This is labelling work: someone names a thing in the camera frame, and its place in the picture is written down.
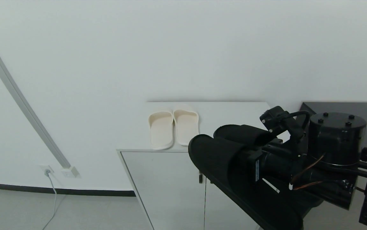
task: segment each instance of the black baseboard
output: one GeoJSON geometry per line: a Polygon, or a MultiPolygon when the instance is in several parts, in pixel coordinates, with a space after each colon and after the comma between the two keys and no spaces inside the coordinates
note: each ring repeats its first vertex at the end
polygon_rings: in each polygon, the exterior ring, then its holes
{"type": "MultiPolygon", "coordinates": [[[[17,185],[1,185],[0,189],[20,192],[38,192],[54,194],[52,188],[40,188],[29,186],[17,186],[17,185]]],[[[113,191],[113,190],[78,190],[78,189],[56,189],[57,194],[63,195],[81,195],[81,196],[135,196],[134,191],[113,191]]]]}

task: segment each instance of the plug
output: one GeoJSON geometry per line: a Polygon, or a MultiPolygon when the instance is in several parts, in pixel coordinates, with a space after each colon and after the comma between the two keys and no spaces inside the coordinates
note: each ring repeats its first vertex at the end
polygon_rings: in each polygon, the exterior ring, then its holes
{"type": "Polygon", "coordinates": [[[49,169],[45,169],[45,176],[49,177],[49,173],[51,173],[51,171],[49,169]]]}

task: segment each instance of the slipper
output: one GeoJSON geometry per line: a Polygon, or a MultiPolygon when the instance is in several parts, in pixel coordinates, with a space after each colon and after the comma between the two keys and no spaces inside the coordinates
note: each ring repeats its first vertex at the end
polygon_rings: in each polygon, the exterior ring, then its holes
{"type": "Polygon", "coordinates": [[[150,140],[154,150],[164,150],[174,143],[174,118],[169,109],[161,109],[152,113],[148,118],[150,125],[150,140]]]}
{"type": "Polygon", "coordinates": [[[180,145],[188,146],[189,141],[199,134],[199,115],[186,104],[176,106],[173,115],[176,139],[180,145]]]}

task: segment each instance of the power cord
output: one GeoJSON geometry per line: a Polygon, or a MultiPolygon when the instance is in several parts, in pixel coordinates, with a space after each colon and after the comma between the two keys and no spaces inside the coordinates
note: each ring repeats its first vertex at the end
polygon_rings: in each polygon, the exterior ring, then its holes
{"type": "Polygon", "coordinates": [[[50,178],[49,173],[51,173],[51,171],[49,169],[46,169],[45,170],[45,176],[47,176],[49,178],[50,183],[51,183],[52,188],[53,188],[53,191],[55,191],[55,205],[53,206],[53,215],[52,215],[52,218],[46,223],[46,225],[43,227],[42,230],[45,230],[46,226],[52,221],[53,217],[55,217],[55,214],[56,214],[56,198],[57,198],[57,192],[56,192],[55,186],[53,185],[52,179],[50,178]]]}

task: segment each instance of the floor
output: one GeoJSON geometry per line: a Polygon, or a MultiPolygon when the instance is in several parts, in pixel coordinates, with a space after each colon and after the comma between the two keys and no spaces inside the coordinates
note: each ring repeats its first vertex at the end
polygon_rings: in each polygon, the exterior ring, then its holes
{"type": "MultiPolygon", "coordinates": [[[[42,230],[55,195],[0,190],[0,230],[42,230]]],[[[45,230],[149,230],[135,197],[57,195],[45,230]]]]}

